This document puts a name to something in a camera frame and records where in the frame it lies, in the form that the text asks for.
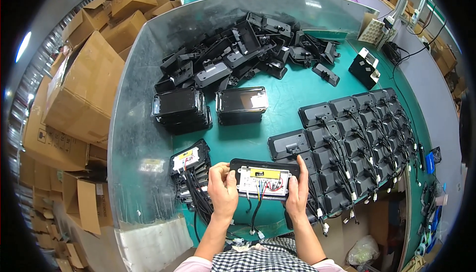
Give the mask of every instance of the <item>white plastic bag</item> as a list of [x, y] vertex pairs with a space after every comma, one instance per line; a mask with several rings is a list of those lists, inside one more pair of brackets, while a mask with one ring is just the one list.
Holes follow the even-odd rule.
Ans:
[[361, 265], [370, 260], [378, 258], [378, 245], [371, 235], [367, 235], [357, 241], [347, 255], [347, 263], [351, 265]]

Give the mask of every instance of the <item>display screen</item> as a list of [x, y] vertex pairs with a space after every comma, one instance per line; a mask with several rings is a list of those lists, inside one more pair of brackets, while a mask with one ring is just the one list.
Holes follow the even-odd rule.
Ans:
[[268, 107], [268, 97], [264, 87], [237, 88], [220, 92], [217, 103], [221, 112], [260, 110]]
[[161, 116], [191, 110], [196, 106], [195, 89], [192, 87], [155, 95], [153, 114]]

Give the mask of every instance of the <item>workbench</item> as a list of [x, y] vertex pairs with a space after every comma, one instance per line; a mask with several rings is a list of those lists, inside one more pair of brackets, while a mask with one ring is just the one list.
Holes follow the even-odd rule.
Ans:
[[[186, 3], [194, 1], [196, 0], [185, 0]], [[345, 25], [348, 24], [330, 24], [337, 28]], [[326, 34], [328, 32], [318, 31], [317, 34], [319, 33]], [[229, 162], [233, 158], [271, 161], [267, 146], [268, 137], [301, 129], [302, 124], [297, 113], [299, 107], [367, 91], [348, 71], [350, 64], [362, 47], [369, 49], [379, 59], [377, 69], [381, 73], [381, 77], [379, 85], [376, 85], [374, 89], [380, 87], [395, 89], [403, 108], [412, 121], [416, 140], [422, 142], [425, 147], [431, 147], [418, 102], [399, 69], [395, 69], [395, 78], [392, 79], [393, 64], [376, 51], [372, 45], [356, 40], [342, 40], [342, 42], [336, 48], [341, 56], [336, 59], [335, 65], [326, 65], [340, 77], [337, 87], [331, 86], [313, 73], [311, 69], [304, 69], [301, 66], [288, 63], [286, 65], [288, 72], [282, 80], [260, 72], [252, 80], [241, 81], [238, 85], [239, 87], [264, 86], [266, 88], [269, 108], [263, 115], [260, 124], [219, 126], [215, 112], [215, 100], [208, 96], [206, 99], [207, 105], [212, 110], [213, 127], [207, 131], [172, 137], [164, 135], [164, 132], [153, 124], [153, 119], [150, 117], [153, 84], [142, 84], [144, 81], [152, 82], [154, 79], [158, 79], [159, 60], [144, 66], [141, 58], [138, 57], [134, 60], [129, 56], [126, 62], [128, 69], [124, 71], [119, 84], [109, 142], [108, 180], [109, 189], [112, 192], [111, 207], [117, 215], [114, 217], [115, 227], [122, 229], [130, 228], [131, 225], [140, 227], [140, 225], [157, 221], [169, 221], [177, 215], [183, 215], [193, 245], [197, 246], [194, 215], [187, 210], [185, 205], [175, 201], [173, 184], [168, 176], [169, 160], [167, 156], [170, 157], [173, 153], [204, 138], [210, 146], [209, 155], [212, 163]], [[154, 46], [157, 46], [151, 41], [150, 45], [141, 44], [140, 48], [135, 48], [139, 46], [137, 43], [136, 41], [131, 55], [144, 55], [146, 51], [154, 50]], [[406, 240], [408, 248], [406, 249], [405, 263], [412, 257], [414, 250], [419, 245], [420, 237], [416, 233], [424, 219], [420, 215], [422, 189], [416, 183], [415, 174], [416, 170], [413, 169], [409, 175], [405, 175], [407, 191], [409, 190], [410, 193], [407, 194], [408, 211], [411, 213], [407, 225], [409, 226]], [[425, 181], [430, 182], [426, 173], [419, 172], [418, 179], [422, 184]], [[257, 202], [252, 199], [253, 210]], [[246, 198], [240, 198], [234, 220], [249, 223], [253, 211], [246, 214], [245, 210], [248, 207]], [[197, 222], [197, 231], [201, 237], [205, 231], [205, 225], [199, 219]], [[284, 220], [283, 205], [278, 201], [263, 201], [255, 222], [257, 228], [266, 237], [289, 232]], [[254, 238], [256, 235], [254, 237], [249, 235], [247, 226], [230, 226], [230, 231], [244, 239], [257, 239]]]

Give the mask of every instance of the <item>white circuit board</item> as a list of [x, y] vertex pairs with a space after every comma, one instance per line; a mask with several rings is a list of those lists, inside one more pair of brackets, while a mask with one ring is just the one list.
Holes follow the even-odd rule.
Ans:
[[258, 194], [260, 188], [261, 192], [265, 191], [265, 196], [285, 196], [288, 193], [289, 170], [241, 166], [238, 172], [240, 180], [237, 189], [241, 193]]

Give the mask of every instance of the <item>white label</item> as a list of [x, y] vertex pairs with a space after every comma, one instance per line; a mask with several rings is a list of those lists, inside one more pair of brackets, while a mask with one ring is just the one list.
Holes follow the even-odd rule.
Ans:
[[104, 195], [104, 191], [102, 190], [102, 184], [96, 184], [96, 195]]

